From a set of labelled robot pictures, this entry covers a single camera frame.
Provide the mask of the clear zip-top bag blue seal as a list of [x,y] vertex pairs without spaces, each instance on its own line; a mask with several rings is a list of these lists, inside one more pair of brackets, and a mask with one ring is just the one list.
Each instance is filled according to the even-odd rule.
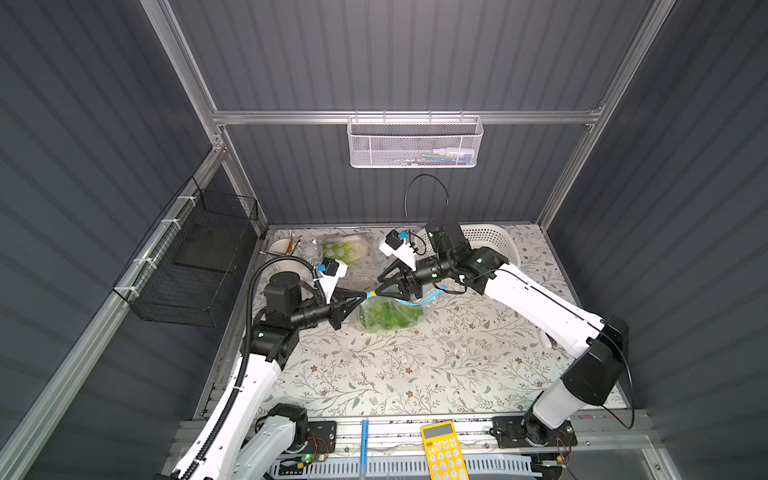
[[354,325],[364,333],[403,330],[416,326],[435,309],[444,292],[430,287],[425,297],[402,300],[385,297],[371,291],[366,300],[355,309]]

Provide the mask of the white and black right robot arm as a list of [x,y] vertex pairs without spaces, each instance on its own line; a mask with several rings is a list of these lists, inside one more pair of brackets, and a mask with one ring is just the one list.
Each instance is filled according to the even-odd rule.
[[377,278],[377,295],[419,299],[425,285],[452,279],[521,314],[574,359],[524,415],[493,428],[497,439],[548,446],[565,430],[572,414],[586,405],[603,405],[620,377],[631,374],[628,326],[623,320],[606,320],[567,302],[532,280],[503,253],[473,247],[455,221],[427,224],[430,256],[418,257],[410,237],[408,231],[391,230],[381,241],[380,251],[393,261]]

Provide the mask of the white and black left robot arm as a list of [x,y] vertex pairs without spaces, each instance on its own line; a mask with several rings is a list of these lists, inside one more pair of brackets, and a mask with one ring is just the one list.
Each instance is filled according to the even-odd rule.
[[301,331],[323,322],[340,329],[367,294],[339,287],[348,270],[340,260],[325,258],[313,265],[300,257],[277,256],[266,264],[283,262],[303,266],[310,279],[278,271],[261,286],[263,272],[254,273],[249,293],[263,293],[264,305],[259,311],[247,310],[240,356],[223,397],[169,478],[260,479],[279,456],[298,454],[305,447],[304,408],[278,404],[255,429],[259,408],[298,345]]

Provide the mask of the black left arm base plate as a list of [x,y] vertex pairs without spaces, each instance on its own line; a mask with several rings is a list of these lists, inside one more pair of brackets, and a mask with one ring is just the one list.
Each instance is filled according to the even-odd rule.
[[306,442],[299,451],[300,455],[330,454],[336,449],[338,436],[336,421],[310,421]]

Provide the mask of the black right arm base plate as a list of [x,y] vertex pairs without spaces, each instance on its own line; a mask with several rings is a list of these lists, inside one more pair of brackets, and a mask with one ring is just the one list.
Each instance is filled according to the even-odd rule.
[[572,424],[566,420],[552,429],[532,415],[502,415],[491,419],[488,433],[502,449],[523,447],[574,447],[578,444]]

